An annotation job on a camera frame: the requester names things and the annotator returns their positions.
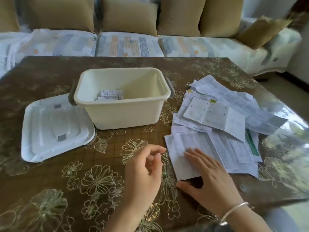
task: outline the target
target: box lid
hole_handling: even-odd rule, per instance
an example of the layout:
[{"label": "box lid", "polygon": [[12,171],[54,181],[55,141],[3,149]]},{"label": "box lid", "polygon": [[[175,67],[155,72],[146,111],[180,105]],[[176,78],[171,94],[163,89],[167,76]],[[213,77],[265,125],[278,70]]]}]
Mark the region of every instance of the box lid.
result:
[{"label": "box lid", "polygon": [[25,109],[21,157],[42,162],[85,145],[94,136],[88,113],[81,106],[72,106],[68,94],[38,100]]}]

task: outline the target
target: silver bracelet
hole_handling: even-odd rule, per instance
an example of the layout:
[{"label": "silver bracelet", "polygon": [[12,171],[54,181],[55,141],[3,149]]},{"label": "silver bracelet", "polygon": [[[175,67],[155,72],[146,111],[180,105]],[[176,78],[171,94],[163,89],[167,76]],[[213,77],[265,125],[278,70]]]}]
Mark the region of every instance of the silver bracelet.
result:
[{"label": "silver bracelet", "polygon": [[222,217],[222,219],[219,221],[219,226],[225,226],[227,225],[227,222],[225,221],[225,219],[227,218],[228,215],[230,215],[233,211],[235,211],[236,209],[240,208],[243,205],[248,205],[248,202],[242,202],[234,207],[232,207],[230,210],[227,211],[227,213]]}]

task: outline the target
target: forearm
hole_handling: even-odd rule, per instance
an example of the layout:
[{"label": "forearm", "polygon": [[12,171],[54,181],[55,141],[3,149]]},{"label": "forearm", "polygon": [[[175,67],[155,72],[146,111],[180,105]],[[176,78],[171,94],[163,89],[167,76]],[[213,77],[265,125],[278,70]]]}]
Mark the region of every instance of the forearm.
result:
[{"label": "forearm", "polygon": [[119,205],[108,220],[104,232],[134,232],[143,215],[138,215],[132,207]]},{"label": "forearm", "polygon": [[232,212],[226,218],[226,222],[235,232],[272,232],[263,218],[248,206]]}]

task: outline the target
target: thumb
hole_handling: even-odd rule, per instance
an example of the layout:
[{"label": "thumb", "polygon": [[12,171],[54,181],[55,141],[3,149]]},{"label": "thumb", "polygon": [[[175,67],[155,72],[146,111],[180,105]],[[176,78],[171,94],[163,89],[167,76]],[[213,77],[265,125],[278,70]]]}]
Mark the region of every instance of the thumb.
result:
[{"label": "thumb", "polygon": [[176,187],[181,189],[183,192],[187,193],[188,195],[192,196],[196,201],[198,200],[198,193],[199,189],[191,186],[188,182],[177,182]]},{"label": "thumb", "polygon": [[156,179],[161,179],[162,178],[162,167],[163,167],[163,163],[161,161],[161,154],[157,153],[154,156],[154,159],[152,161],[151,175]]}]

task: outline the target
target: tan pillow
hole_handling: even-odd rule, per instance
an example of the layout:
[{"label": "tan pillow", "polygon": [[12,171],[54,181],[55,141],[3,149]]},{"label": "tan pillow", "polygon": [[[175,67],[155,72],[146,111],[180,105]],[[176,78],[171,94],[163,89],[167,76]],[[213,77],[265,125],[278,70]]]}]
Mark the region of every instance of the tan pillow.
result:
[{"label": "tan pillow", "polygon": [[200,36],[198,23],[205,0],[161,0],[158,34]]},{"label": "tan pillow", "polygon": [[73,29],[94,32],[94,0],[21,0],[30,28]]},{"label": "tan pillow", "polygon": [[19,32],[14,0],[0,0],[0,32]]},{"label": "tan pillow", "polygon": [[102,0],[103,31],[157,36],[157,4],[133,0]]},{"label": "tan pillow", "polygon": [[269,42],[291,22],[292,20],[290,19],[271,19],[261,16],[250,27],[242,31],[236,37],[236,40],[252,49],[258,49]]},{"label": "tan pillow", "polygon": [[204,37],[232,37],[238,31],[243,0],[206,0],[200,31]]}]

